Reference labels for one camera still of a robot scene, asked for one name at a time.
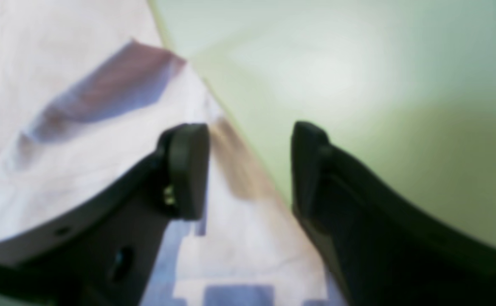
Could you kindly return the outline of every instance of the green table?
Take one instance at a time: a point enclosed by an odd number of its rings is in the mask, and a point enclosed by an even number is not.
[[[496,247],[496,0],[151,0],[291,202],[295,120]]]

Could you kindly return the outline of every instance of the white cloth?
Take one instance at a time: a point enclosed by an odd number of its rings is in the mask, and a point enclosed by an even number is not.
[[[207,122],[206,217],[169,225],[141,304],[343,304],[195,71],[149,45],[142,0],[0,0],[0,240],[104,189],[163,130]]]

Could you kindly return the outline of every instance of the black plastic part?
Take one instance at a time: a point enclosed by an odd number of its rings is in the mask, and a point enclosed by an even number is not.
[[[206,125],[165,131],[153,153],[93,199],[0,242],[0,294],[58,306],[138,305],[169,221],[201,215],[208,162]]]
[[[295,124],[291,157],[294,213],[351,306],[496,306],[495,248],[413,207],[313,124]]]

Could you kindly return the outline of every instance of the white fabric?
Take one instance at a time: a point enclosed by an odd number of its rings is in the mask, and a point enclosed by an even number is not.
[[[194,70],[148,44],[142,0],[0,0],[0,240],[108,186],[163,130],[207,122],[207,216],[170,224],[141,304],[342,304]]]

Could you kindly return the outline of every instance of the wrinkled cloth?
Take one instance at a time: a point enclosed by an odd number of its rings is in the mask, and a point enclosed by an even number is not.
[[[141,0],[0,0],[0,240],[109,186],[167,128],[206,122],[205,217],[169,224],[141,305],[345,304],[203,82],[160,45]]]

